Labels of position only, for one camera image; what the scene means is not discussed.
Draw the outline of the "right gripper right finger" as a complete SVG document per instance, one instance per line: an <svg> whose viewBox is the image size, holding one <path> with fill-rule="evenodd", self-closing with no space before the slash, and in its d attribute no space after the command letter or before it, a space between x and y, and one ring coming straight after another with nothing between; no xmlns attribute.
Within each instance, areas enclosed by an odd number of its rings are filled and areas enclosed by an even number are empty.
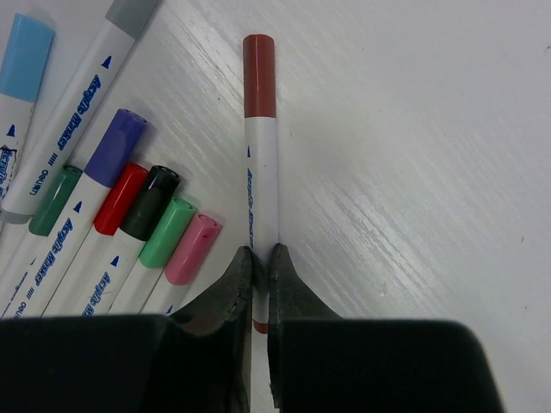
<svg viewBox="0 0 551 413"><path fill-rule="evenodd" d="M287 245L277 243L269 259L268 362L274 407L282 407L280 344L287 319L342 319L297 274Z"/></svg>

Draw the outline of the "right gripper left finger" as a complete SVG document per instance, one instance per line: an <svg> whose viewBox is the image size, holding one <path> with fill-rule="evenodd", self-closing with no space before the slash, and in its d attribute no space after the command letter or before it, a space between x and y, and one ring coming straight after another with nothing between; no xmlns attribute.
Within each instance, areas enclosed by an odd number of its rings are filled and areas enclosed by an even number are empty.
<svg viewBox="0 0 551 413"><path fill-rule="evenodd" d="M251 410L254 260L237 249L224 274L173 314L167 405L174 412Z"/></svg>

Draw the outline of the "light green marker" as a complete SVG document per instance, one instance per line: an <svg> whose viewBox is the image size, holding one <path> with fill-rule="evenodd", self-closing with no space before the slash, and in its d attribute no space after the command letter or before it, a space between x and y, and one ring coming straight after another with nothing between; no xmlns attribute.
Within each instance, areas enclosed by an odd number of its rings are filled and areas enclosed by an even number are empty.
<svg viewBox="0 0 551 413"><path fill-rule="evenodd" d="M183 198L171 198L110 306L108 315L141 311L196 212L196 207Z"/></svg>

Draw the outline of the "pink marker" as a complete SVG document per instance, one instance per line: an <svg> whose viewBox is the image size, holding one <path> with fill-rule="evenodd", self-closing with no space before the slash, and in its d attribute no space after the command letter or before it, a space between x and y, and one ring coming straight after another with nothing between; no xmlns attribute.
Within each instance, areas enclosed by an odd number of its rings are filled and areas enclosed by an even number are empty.
<svg viewBox="0 0 551 413"><path fill-rule="evenodd" d="M218 221L204 213L196 213L191 219L164 270L163 314L171 314L182 303L221 229Z"/></svg>

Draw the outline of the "brown marker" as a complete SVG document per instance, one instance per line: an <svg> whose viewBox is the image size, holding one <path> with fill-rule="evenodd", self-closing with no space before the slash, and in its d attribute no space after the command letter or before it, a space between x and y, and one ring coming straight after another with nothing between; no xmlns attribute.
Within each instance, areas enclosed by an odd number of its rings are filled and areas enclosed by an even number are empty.
<svg viewBox="0 0 551 413"><path fill-rule="evenodd" d="M250 248L261 266L253 282L255 330L269 328L268 266L279 241L275 42L267 34L243 40L247 205Z"/></svg>

